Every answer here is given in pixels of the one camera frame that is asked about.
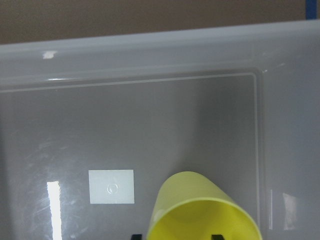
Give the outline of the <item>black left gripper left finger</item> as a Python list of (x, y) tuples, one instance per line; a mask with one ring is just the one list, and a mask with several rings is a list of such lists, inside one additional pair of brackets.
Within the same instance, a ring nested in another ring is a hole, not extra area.
[(131, 240), (142, 240), (142, 234), (132, 234)]

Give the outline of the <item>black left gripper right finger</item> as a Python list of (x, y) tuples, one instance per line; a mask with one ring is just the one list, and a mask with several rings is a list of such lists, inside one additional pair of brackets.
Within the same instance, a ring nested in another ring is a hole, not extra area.
[(211, 240), (223, 240), (223, 235), (221, 234), (212, 234)]

